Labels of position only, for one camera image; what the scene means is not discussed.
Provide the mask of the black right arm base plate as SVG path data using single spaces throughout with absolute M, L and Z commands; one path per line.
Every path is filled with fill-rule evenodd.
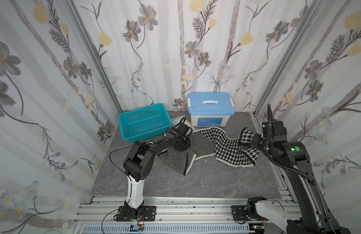
M 231 206 L 234 221 L 255 221 L 258 219 L 253 205 Z

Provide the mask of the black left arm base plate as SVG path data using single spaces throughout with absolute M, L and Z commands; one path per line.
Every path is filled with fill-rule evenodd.
M 153 222 L 156 219 L 157 207 L 156 206 L 140 206 L 134 209 L 130 206 L 119 207 L 117 214 L 113 219 L 118 222 L 124 221 L 144 221 Z

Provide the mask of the black white knitted scarf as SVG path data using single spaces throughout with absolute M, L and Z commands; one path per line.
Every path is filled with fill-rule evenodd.
M 239 138 L 230 138 L 219 127 L 209 127 L 194 131 L 190 136 L 191 146 L 184 151 L 174 147 L 158 154 L 159 159 L 182 175 L 187 175 L 196 160 L 215 157 L 229 166 L 253 167 L 259 154 L 250 147 L 254 132 L 243 128 Z

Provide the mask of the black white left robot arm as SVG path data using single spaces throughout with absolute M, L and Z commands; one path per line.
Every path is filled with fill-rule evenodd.
M 128 180 L 128 194 L 124 202 L 124 214 L 133 220 L 138 220 L 144 213 L 143 188 L 144 181 L 149 176 L 155 157 L 168 148 L 184 151 L 191 146 L 190 135 L 193 129 L 183 122 L 152 141 L 138 140 L 131 147 L 123 167 Z

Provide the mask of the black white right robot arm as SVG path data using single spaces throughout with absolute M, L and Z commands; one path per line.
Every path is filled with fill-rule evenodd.
M 262 131 L 262 135 L 254 135 L 251 146 L 262 151 L 272 164 L 284 170 L 301 214 L 296 217 L 264 198 L 254 197 L 247 202 L 247 217 L 251 220 L 265 218 L 286 234 L 349 234 L 350 230 L 340 226 L 328 208 L 304 144 L 288 141 L 282 121 L 263 122 Z

